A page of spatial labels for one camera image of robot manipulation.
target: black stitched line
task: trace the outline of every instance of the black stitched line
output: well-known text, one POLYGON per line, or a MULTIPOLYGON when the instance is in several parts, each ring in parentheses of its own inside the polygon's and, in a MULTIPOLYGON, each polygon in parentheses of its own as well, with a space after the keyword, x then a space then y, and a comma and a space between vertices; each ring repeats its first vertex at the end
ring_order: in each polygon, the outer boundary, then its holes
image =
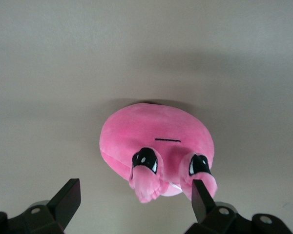
POLYGON ((173 141, 173 142, 181 142, 180 140, 173 140, 173 139, 162 139, 162 138, 155 138, 155 140, 162 140, 162 141, 173 141))

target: pink plush toy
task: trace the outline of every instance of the pink plush toy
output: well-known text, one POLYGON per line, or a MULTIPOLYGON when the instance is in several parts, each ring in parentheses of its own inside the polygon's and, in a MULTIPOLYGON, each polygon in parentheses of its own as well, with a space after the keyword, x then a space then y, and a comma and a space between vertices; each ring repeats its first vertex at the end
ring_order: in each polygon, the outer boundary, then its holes
POLYGON ((184 192, 201 179, 214 197, 214 146, 207 128, 180 109, 140 103, 112 114, 100 136, 103 159, 142 203, 184 192))

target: gray surface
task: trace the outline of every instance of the gray surface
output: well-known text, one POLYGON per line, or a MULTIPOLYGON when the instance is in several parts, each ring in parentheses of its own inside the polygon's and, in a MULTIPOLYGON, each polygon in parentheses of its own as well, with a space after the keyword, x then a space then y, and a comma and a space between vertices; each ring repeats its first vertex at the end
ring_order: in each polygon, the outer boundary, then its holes
POLYGON ((293 1, 1 1, 0 210, 81 179, 75 233, 183 233, 184 195, 140 204, 102 160, 102 124, 141 100, 215 142, 216 200, 293 231, 293 1))

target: pink fabric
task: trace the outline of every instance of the pink fabric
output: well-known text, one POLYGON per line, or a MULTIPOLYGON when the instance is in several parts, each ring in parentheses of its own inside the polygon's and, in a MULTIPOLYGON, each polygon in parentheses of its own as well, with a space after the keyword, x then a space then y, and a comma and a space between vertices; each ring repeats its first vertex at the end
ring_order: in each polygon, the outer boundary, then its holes
POLYGON ((191 199, 194 178, 202 179, 212 196, 217 190, 216 181, 210 174, 188 175, 193 154, 205 155, 209 167, 212 166, 214 147, 207 128, 180 109, 139 103, 115 112, 102 128, 100 150, 106 163, 129 181, 141 202, 181 192, 191 199), (133 155, 144 147, 151 148, 158 158, 156 174, 142 165, 132 169, 133 155))

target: stuffed animal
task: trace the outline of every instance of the stuffed animal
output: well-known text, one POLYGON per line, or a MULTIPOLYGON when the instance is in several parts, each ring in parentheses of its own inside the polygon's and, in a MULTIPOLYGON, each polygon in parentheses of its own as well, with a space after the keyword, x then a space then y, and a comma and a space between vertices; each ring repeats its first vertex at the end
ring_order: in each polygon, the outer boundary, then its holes
POLYGON ((191 199, 194 179, 201 179, 212 197, 216 193, 210 133, 180 109, 139 103, 115 112, 102 128, 100 150, 142 203, 181 192, 191 199))

